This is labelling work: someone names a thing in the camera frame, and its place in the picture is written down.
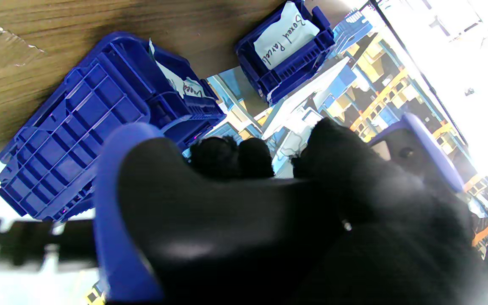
wooden table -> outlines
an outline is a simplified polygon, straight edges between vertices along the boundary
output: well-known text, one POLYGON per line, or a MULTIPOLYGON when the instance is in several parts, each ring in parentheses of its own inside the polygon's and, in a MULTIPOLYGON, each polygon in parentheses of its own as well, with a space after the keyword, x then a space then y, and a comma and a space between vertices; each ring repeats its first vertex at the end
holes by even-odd
MULTIPOLYGON (((280 0, 0 0, 0 26, 46 51, 25 66, 0 68, 0 151, 103 36, 129 31, 184 56, 201 78, 238 66, 233 46, 280 0)), ((331 25, 341 0, 308 0, 331 25)))

white paper label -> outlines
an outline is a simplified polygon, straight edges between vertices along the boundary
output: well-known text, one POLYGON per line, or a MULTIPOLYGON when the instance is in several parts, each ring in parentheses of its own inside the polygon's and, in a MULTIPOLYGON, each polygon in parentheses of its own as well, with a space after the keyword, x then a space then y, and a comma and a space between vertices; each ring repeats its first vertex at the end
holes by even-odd
MULTIPOLYGON (((154 52, 155 49, 153 47, 152 40, 150 39, 150 54, 153 58, 154 58, 153 56, 154 52)), ((182 80, 173 71, 170 71, 168 68, 166 68, 159 62, 155 61, 155 63, 157 63, 157 66, 161 69, 161 72, 163 72, 163 75, 165 75, 165 77, 171 84, 172 88, 178 91, 181 97, 184 97, 184 95, 190 95, 192 97, 200 97, 200 98, 205 97, 204 94, 205 90, 203 89, 203 86, 200 83, 190 79, 189 77, 187 77, 185 80, 182 80)))
POLYGON ((270 70, 312 41, 318 33, 319 29, 300 15, 295 3, 287 1, 280 20, 269 25, 253 45, 270 70))

blue storage bin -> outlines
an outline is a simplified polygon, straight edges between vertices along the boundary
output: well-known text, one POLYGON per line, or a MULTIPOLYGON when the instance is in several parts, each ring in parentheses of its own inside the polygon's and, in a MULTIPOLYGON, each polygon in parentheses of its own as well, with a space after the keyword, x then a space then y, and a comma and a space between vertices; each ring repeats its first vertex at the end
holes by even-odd
POLYGON ((272 70, 269 70, 254 49, 254 42, 269 27, 280 20, 282 4, 259 27, 246 35, 235 46, 235 52, 242 71, 261 98, 276 104, 285 95, 312 78, 321 67, 335 45, 334 33, 330 23, 319 7, 312 9, 312 15, 304 6, 304 1, 293 0, 304 19, 311 21, 318 29, 316 37, 293 53, 272 70))
POLYGON ((335 51, 333 54, 344 53, 352 44, 360 41, 373 26, 358 9, 354 9, 335 26, 335 51))
POLYGON ((148 50, 147 41, 129 33, 106 36, 3 149, 0 196, 20 216, 58 221, 90 209, 95 160, 122 124, 151 123, 185 150, 225 118, 186 59, 155 52, 176 75, 199 82, 204 98, 182 98, 148 50))

white paper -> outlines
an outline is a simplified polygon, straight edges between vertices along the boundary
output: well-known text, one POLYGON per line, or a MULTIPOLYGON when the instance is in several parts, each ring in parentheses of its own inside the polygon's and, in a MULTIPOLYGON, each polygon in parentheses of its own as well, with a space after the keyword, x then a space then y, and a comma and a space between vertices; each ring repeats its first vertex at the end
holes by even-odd
POLYGON ((319 29, 300 15, 295 3, 287 1, 280 20, 269 25, 253 45, 270 70, 312 41, 318 33, 319 29))
MULTIPOLYGON (((153 56, 154 52, 155 49, 153 47, 152 40, 150 39, 150 54, 155 60, 155 57, 153 56)), ((159 62, 155 61, 155 63, 157 63, 157 66, 161 69, 161 72, 163 72, 163 75, 165 75, 172 88, 178 91, 181 97, 184 97, 184 95, 190 95, 192 97, 200 98, 205 97, 205 89, 200 83, 190 79, 189 77, 187 77, 185 80, 182 80, 173 71, 170 71, 159 62)))

blue plastic crate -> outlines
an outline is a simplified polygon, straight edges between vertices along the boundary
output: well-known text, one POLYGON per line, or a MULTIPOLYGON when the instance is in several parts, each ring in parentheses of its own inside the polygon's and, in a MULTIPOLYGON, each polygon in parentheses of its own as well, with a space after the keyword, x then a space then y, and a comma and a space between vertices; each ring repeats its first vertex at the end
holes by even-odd
POLYGON ((373 26, 363 14, 355 9, 335 26, 335 51, 333 54, 344 53, 352 44, 360 41, 372 31, 373 26))
POLYGON ((225 118, 186 59, 155 52, 179 77, 198 81, 205 98, 182 98, 148 48, 129 33, 105 37, 3 149, 0 196, 20 216, 58 221, 90 209, 95 160, 122 124, 149 122, 184 150, 225 118))
POLYGON ((283 5, 279 6, 259 27, 246 35, 235 46, 235 52, 242 71, 252 87, 270 106, 285 95, 312 78, 321 67, 335 45, 330 23, 319 7, 312 9, 312 15, 304 6, 304 1, 293 0, 302 17, 311 21, 318 29, 316 37, 293 53, 272 70, 269 70, 254 49, 254 42, 269 27, 280 20, 283 5))

